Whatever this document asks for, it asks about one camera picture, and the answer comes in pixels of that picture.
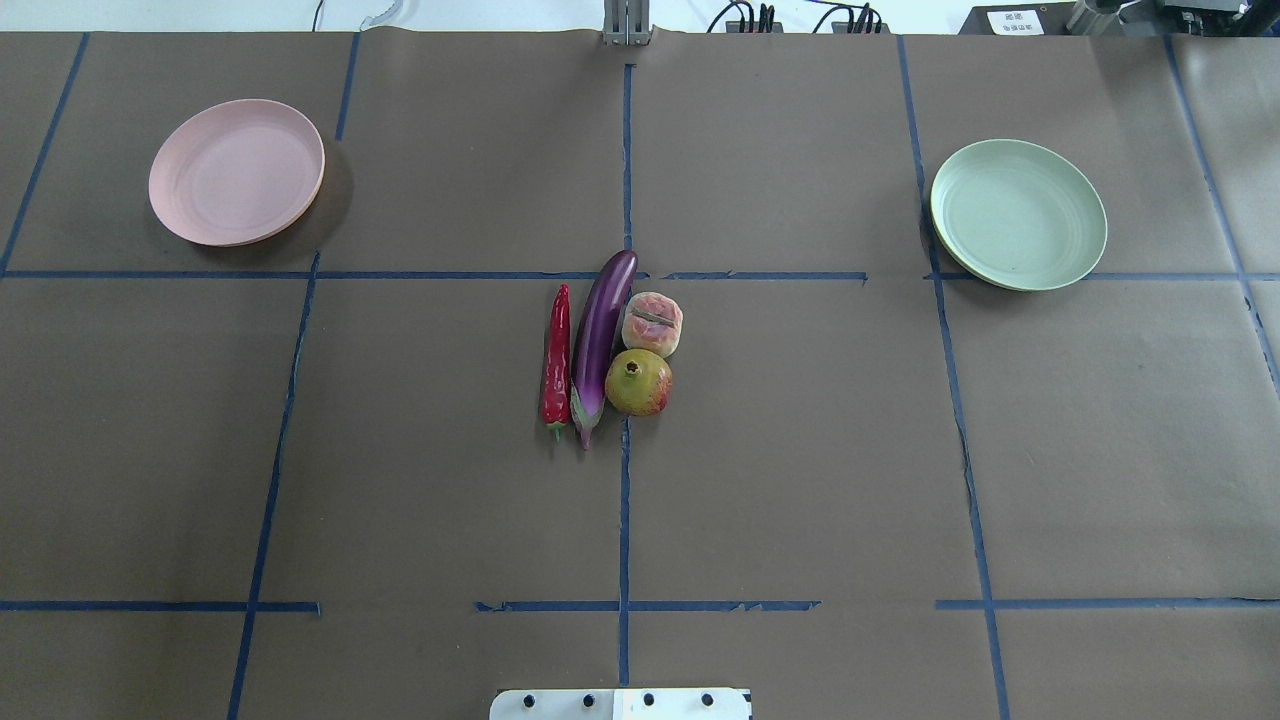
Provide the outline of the pink plate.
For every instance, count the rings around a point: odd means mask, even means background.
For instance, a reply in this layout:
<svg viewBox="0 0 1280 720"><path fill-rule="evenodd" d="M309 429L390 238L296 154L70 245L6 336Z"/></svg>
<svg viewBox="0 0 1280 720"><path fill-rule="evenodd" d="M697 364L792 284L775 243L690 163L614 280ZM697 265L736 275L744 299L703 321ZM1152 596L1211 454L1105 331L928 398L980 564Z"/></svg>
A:
<svg viewBox="0 0 1280 720"><path fill-rule="evenodd" d="M293 225L325 170L323 137L303 113L239 99L197 113L166 137L150 167L148 202L189 243L246 246Z"/></svg>

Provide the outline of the green plate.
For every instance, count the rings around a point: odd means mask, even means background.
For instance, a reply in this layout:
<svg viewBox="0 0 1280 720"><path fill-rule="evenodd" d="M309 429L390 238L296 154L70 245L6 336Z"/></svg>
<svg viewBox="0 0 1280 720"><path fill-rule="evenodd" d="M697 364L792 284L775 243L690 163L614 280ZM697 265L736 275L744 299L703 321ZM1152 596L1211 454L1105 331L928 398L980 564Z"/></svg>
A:
<svg viewBox="0 0 1280 720"><path fill-rule="evenodd" d="M1051 149L988 138L952 152L927 192L950 256L1006 290L1061 290L1091 274L1108 245L1105 204L1091 179Z"/></svg>

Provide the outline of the pink peach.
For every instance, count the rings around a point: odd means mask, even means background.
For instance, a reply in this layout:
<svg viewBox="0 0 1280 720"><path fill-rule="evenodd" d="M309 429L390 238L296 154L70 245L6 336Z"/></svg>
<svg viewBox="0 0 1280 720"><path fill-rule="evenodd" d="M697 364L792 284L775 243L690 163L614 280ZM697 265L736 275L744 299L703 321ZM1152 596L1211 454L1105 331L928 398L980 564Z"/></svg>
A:
<svg viewBox="0 0 1280 720"><path fill-rule="evenodd" d="M669 357L678 347L684 310L671 297L658 292L634 295L625 310L621 340L626 348L650 351Z"/></svg>

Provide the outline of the yellow red pomegranate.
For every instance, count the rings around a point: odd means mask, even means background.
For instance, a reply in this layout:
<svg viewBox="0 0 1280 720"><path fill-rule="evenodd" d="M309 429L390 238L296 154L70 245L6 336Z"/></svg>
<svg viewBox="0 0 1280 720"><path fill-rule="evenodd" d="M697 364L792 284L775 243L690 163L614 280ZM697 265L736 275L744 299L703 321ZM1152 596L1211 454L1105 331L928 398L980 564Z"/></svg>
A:
<svg viewBox="0 0 1280 720"><path fill-rule="evenodd" d="M618 354L605 375L605 396L628 416L653 416L666 410L673 386L669 364L645 348Z"/></svg>

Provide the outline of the red chili pepper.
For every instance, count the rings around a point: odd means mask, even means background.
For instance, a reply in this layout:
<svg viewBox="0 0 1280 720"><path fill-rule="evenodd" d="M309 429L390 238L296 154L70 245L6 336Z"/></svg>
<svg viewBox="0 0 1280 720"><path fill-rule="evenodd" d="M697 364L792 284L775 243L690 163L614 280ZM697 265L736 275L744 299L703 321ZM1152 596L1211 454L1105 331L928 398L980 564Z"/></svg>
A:
<svg viewBox="0 0 1280 720"><path fill-rule="evenodd" d="M540 397L541 423L556 442L571 423L570 336L570 287L561 284L550 307Z"/></svg>

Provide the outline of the purple eggplant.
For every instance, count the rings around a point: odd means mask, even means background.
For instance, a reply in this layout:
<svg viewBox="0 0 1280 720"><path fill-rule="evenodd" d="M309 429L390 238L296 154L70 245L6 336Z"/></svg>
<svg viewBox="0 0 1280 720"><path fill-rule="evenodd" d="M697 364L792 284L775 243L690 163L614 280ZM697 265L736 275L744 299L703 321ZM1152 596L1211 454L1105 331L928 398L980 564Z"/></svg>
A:
<svg viewBox="0 0 1280 720"><path fill-rule="evenodd" d="M605 375L636 269L635 251L616 252L593 282L582 309L572 356L570 410L584 450L591 447L593 432L603 418Z"/></svg>

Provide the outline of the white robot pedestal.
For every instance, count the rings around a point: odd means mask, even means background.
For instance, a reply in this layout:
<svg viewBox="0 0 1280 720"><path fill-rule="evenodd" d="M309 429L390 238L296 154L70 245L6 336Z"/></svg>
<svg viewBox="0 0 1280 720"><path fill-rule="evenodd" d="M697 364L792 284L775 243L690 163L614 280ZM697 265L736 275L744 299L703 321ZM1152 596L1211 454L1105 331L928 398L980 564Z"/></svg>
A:
<svg viewBox="0 0 1280 720"><path fill-rule="evenodd" d="M509 689L490 719L753 719L750 692L728 687Z"/></svg>

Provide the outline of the aluminium frame post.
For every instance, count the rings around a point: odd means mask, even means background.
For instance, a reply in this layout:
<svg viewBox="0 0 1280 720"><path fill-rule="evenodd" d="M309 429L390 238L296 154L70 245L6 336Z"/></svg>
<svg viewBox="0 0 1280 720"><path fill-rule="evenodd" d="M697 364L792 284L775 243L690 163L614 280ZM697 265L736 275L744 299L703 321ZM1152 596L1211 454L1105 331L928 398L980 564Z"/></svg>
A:
<svg viewBox="0 0 1280 720"><path fill-rule="evenodd" d="M604 0L602 41L612 47L646 46L652 41L649 0Z"/></svg>

